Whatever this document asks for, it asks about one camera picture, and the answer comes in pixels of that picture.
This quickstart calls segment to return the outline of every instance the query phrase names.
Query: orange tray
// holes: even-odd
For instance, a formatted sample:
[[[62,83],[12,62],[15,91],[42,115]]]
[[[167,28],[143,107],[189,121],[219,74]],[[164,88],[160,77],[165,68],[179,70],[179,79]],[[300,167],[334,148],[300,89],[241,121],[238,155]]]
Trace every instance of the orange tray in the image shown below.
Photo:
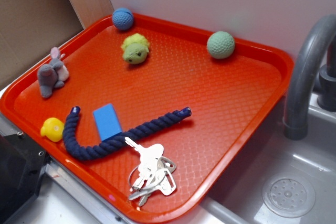
[[[210,31],[134,14],[132,29],[118,31],[103,18],[61,47],[70,77],[51,98],[41,97],[38,68],[46,57],[16,80],[0,100],[2,113],[57,161],[128,218],[166,222],[190,211],[216,182],[230,161],[287,89],[293,62],[283,51],[236,38],[234,53],[215,60],[207,52]],[[124,39],[144,35],[150,54],[141,65],[122,59]],[[80,145],[99,144],[93,111],[112,103],[124,131],[167,112],[189,106],[192,116],[140,141],[164,146],[177,164],[177,190],[151,195],[139,208],[129,201],[128,177],[139,164],[131,147],[105,158],[80,162],[39,132],[50,117],[65,121],[81,107],[76,137]]]

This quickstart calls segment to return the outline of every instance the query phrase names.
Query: blue sponge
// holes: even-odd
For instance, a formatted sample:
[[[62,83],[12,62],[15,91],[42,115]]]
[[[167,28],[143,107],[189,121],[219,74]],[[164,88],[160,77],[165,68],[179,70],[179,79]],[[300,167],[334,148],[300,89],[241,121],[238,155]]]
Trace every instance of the blue sponge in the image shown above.
[[[93,112],[99,136],[102,141],[111,139],[122,132],[117,114],[112,104],[107,104]]]

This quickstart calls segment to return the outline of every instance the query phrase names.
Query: gray faucet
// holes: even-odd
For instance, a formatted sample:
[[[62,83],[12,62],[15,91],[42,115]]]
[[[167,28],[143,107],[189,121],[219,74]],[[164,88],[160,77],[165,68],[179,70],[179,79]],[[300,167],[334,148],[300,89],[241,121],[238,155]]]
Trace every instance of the gray faucet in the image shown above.
[[[283,117],[284,134],[289,139],[300,140],[308,134],[309,101],[326,52],[327,64],[319,73],[322,93],[318,104],[328,111],[336,111],[336,15],[321,18],[310,30],[299,52]]]

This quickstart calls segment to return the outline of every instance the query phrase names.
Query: blue ball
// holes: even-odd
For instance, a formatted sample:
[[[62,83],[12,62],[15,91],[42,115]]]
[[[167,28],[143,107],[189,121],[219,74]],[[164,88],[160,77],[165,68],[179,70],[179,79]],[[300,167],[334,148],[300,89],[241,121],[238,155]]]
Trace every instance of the blue ball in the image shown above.
[[[132,27],[134,17],[127,8],[118,8],[113,12],[112,22],[117,29],[125,31]]]

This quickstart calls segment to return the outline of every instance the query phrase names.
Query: drain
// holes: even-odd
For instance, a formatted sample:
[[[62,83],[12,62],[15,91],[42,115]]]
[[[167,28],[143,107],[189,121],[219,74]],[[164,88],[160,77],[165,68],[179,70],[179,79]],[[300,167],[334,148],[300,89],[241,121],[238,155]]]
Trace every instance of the drain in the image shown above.
[[[276,174],[265,182],[262,190],[262,198],[269,210],[286,218],[305,215],[315,203],[313,186],[296,174]]]

